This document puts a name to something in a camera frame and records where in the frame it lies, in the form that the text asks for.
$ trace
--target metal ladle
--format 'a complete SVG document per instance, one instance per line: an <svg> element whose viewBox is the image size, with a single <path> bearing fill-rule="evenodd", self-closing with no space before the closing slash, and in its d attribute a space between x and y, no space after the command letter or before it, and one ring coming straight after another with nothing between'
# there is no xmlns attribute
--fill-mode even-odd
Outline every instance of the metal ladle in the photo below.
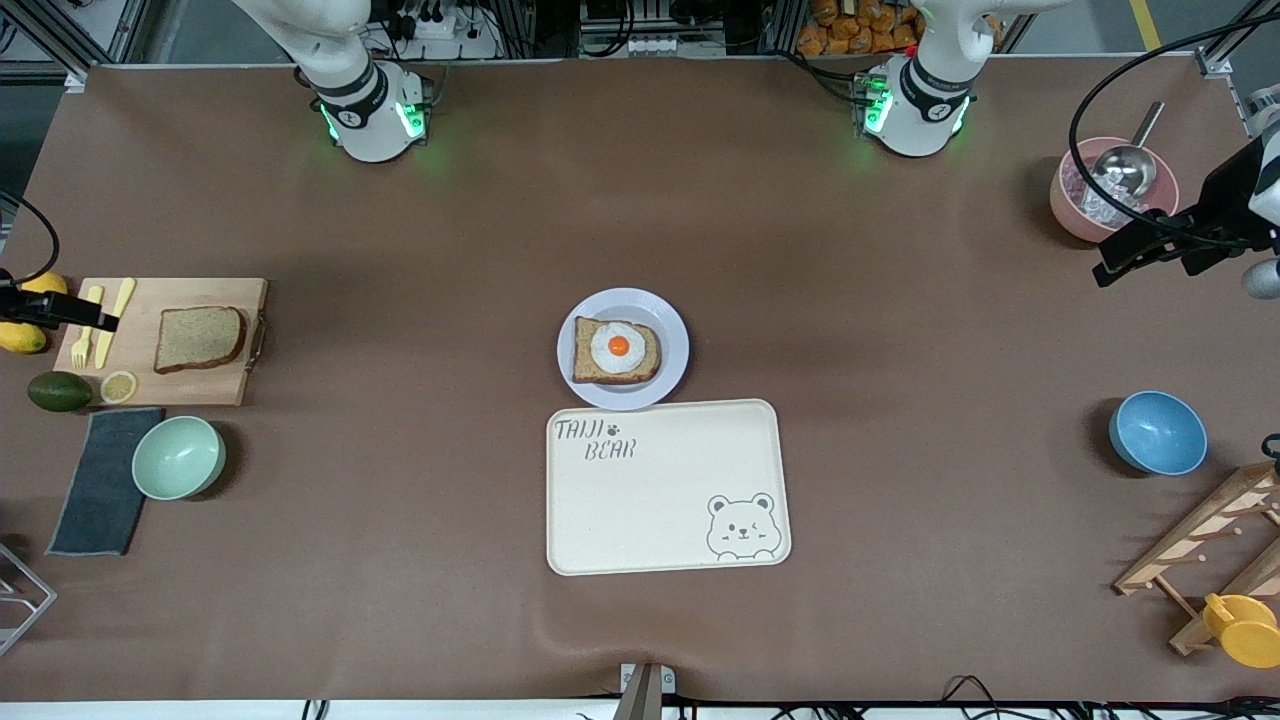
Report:
<svg viewBox="0 0 1280 720"><path fill-rule="evenodd" d="M1151 183L1156 182L1158 170L1156 169L1156 159L1142 146L1147 142L1147 136L1151 135L1151 128L1164 109L1164 102L1152 102L1142 126L1138 127L1138 135L1133 136L1133 145L1116 145L1100 155L1093 161L1093 177L1105 178L1108 174L1119 173L1120 178L1116 184L1129 191L1132 200L1146 195L1151 190Z"/></svg>

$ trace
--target yellow floor line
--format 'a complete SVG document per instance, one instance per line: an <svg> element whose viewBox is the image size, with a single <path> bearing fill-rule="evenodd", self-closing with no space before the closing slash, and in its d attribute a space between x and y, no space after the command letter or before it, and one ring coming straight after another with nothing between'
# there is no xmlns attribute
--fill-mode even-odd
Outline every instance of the yellow floor line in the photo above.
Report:
<svg viewBox="0 0 1280 720"><path fill-rule="evenodd" d="M1133 8L1133 19L1138 20L1138 32L1142 33L1143 46L1147 50L1155 50L1164 45L1160 42L1160 35L1156 33L1156 20L1151 18L1147 0L1129 0L1129 6Z"/></svg>

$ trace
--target bowl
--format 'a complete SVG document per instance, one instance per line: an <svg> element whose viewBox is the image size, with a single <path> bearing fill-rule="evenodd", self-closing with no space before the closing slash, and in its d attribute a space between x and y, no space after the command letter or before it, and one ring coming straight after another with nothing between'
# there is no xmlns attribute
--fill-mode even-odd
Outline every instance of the bowl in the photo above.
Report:
<svg viewBox="0 0 1280 720"><path fill-rule="evenodd" d="M1147 389L1126 397L1111 415L1111 445L1139 470L1184 475L1204 461L1208 434L1189 405Z"/></svg>
<svg viewBox="0 0 1280 720"><path fill-rule="evenodd" d="M1080 158L1084 159L1085 167L1091 167L1093 165L1093 161L1107 150L1111 150L1116 145L1128 143L1128 140L1121 140L1119 137L1092 137L1089 140L1080 141ZM1151 152L1149 147L1143 147L1143 150ZM1151 188L1142 196L1139 202L1152 208L1160 208L1172 215L1178 211L1178 204L1181 201L1181 195L1178 191L1178 178L1174 177L1174 172L1169 169L1169 165L1160 155L1151 152L1151 156L1156 160L1156 168L1158 172L1156 174L1156 179L1151 183ZM1071 201L1062 184L1062 177L1068 168L1073 170L1075 169L1075 163L1071 161L1070 152L1062 155L1062 159L1057 163L1057 170L1053 173L1053 182L1048 188L1048 205L1053 210L1053 217L1057 218L1057 222L1064 228L1066 228L1066 232L1074 234L1075 237L1088 242L1102 242L1119 228L1108 228L1107 225L1093 220L1084 214L1084 210L1080 210L1079 205Z"/></svg>
<svg viewBox="0 0 1280 720"><path fill-rule="evenodd" d="M151 428L133 451L133 484L155 500L179 500L207 488L227 464L227 445L212 425L191 415Z"/></svg>

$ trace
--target toast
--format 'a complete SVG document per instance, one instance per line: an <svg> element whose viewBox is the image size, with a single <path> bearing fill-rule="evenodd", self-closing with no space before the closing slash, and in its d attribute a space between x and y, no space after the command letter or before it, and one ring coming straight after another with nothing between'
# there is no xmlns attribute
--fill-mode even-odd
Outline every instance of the toast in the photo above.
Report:
<svg viewBox="0 0 1280 720"><path fill-rule="evenodd" d="M591 359L591 337L595 334L595 331L608 323L593 320L591 318L575 318L573 382L627 386L652 380L654 375L658 374L658 368L662 366L662 347L658 345L658 336L645 325L625 323L622 320L611 322L628 325L640 333L640 337L644 338L644 359L640 360L639 365L626 373L605 373L599 365L595 364L595 360Z"/></svg>
<svg viewBox="0 0 1280 720"><path fill-rule="evenodd" d="M239 357L248 328L234 307L186 307L160 314L157 375L207 370Z"/></svg>

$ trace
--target ice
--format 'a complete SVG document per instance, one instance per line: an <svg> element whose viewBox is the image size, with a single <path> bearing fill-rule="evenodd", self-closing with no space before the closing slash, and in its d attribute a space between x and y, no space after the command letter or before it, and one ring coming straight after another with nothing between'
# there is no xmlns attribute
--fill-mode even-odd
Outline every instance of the ice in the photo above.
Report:
<svg viewBox="0 0 1280 720"><path fill-rule="evenodd" d="M1084 164L1088 165L1091 161L1085 160ZM1106 176L1097 176L1093 179L1098 181L1098 184L1107 191L1107 195L1124 202L1126 206L1139 213L1147 210L1148 205L1135 201L1129 195L1129 191L1120 186L1120 177L1119 170L1112 170ZM1062 173L1062 190L1066 191L1068 199L1096 223L1119 229L1130 219L1129 215L1116 210L1110 202L1103 200L1092 187L1084 184L1084 178L1080 177L1074 163L1068 164L1066 170Z"/></svg>

